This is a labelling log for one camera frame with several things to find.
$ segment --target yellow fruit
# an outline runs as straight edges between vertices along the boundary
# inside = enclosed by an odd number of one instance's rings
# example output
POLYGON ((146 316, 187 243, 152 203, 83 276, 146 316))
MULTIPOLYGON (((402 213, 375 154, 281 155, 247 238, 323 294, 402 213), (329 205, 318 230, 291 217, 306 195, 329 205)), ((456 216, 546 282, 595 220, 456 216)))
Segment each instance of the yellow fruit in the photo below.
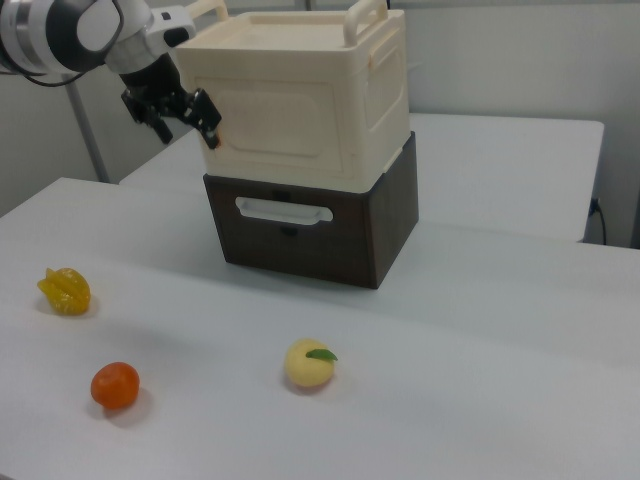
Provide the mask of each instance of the yellow fruit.
POLYGON ((324 343, 311 338, 298 340, 289 347, 284 360, 284 370, 289 380, 300 387, 317 387, 333 375, 333 360, 308 358, 313 350, 327 350, 324 343))
POLYGON ((80 315, 89 308, 91 291, 82 275, 73 268, 61 268, 53 271, 47 268, 44 280, 38 282, 56 312, 63 315, 80 315))

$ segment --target cable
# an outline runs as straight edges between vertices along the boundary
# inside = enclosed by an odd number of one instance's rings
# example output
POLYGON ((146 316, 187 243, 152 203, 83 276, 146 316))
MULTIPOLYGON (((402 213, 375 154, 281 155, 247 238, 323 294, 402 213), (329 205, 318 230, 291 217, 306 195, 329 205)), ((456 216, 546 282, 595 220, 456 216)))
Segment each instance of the cable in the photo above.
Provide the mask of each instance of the cable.
MULTIPOLYGON (((113 6, 116 7, 116 10, 118 12, 118 17, 120 17, 120 24, 118 25, 118 28, 116 29, 116 33, 114 33, 114 35, 113 35, 113 38, 104 47, 105 50, 109 50, 118 41, 118 37, 120 36, 120 32, 122 32, 122 27, 124 26, 124 14, 122 13, 122 8, 120 7, 120 3, 118 3, 118 0, 111 0, 111 1, 113 2, 113 6)), ((76 80, 78 80, 85 73, 87 73, 87 72, 82 72, 82 73, 79 73, 78 75, 75 75, 75 76, 73 76, 71 78, 67 78, 66 80, 63 80, 62 82, 54 82, 54 83, 41 82, 40 80, 36 80, 35 78, 30 77, 29 75, 23 75, 23 77, 26 78, 31 83, 35 83, 36 85, 39 85, 41 87, 52 87, 53 88, 53 87, 64 87, 65 85, 69 85, 70 83, 73 83, 76 80)))
POLYGON ((602 223, 602 244, 606 245, 607 244, 607 226, 604 223, 604 214, 602 213, 602 209, 600 208, 599 204, 598 204, 598 207, 596 208, 596 211, 600 214, 600 223, 602 223))
POLYGON ((589 215, 588 218, 591 218, 595 213, 600 215, 600 224, 602 225, 602 244, 607 244, 607 226, 604 223, 604 213, 602 212, 602 208, 600 207, 600 199, 592 198, 591 204, 589 205, 589 215))
POLYGON ((77 79, 79 79, 85 73, 87 73, 87 72, 79 73, 78 75, 75 75, 75 76, 73 76, 71 78, 67 78, 66 80, 63 80, 62 82, 55 82, 55 83, 41 82, 40 80, 36 80, 35 78, 28 77, 27 75, 24 75, 24 78, 29 80, 31 83, 35 83, 36 85, 40 85, 41 87, 64 87, 65 85, 69 85, 70 83, 75 82, 77 79))

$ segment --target white table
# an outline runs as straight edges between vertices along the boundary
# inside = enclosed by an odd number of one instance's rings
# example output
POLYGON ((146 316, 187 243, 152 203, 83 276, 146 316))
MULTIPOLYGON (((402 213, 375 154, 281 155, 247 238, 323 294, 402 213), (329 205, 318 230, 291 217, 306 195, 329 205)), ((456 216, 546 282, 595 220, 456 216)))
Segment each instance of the white table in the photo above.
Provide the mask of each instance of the white table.
MULTIPOLYGON (((420 217, 429 222, 580 241, 600 156, 598 122, 412 114, 420 217)), ((196 132, 120 184, 204 194, 196 132)))
POLYGON ((640 256, 420 222, 378 291, 224 263, 202 195, 60 180, 0 219, 15 480, 640 478, 640 256), (84 318, 35 283, 72 266, 84 318), (340 361, 291 390, 295 339, 340 361), (106 415, 93 374, 134 365, 106 415))

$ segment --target orange fruit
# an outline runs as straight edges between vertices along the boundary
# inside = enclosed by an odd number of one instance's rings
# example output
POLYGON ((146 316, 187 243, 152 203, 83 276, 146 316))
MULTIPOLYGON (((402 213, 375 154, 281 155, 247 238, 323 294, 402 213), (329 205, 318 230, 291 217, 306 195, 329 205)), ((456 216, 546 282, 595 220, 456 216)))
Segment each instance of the orange fruit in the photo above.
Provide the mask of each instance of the orange fruit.
POLYGON ((109 410, 131 405, 138 397, 139 389, 138 372, 123 362, 103 367, 91 381, 91 396, 109 410))

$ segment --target white wall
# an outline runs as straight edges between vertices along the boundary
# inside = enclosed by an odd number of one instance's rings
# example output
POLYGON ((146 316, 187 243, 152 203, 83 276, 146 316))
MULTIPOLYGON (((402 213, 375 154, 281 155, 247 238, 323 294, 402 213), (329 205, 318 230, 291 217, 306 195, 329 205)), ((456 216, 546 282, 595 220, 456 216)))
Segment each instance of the white wall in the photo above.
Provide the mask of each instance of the white wall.
POLYGON ((65 89, 0 75, 0 216, 60 177, 96 179, 65 89))
MULTIPOLYGON (((407 10, 413 111, 599 120, 595 192, 629 246, 640 189, 640 5, 407 10)), ((590 222, 588 240, 600 240, 590 222)))

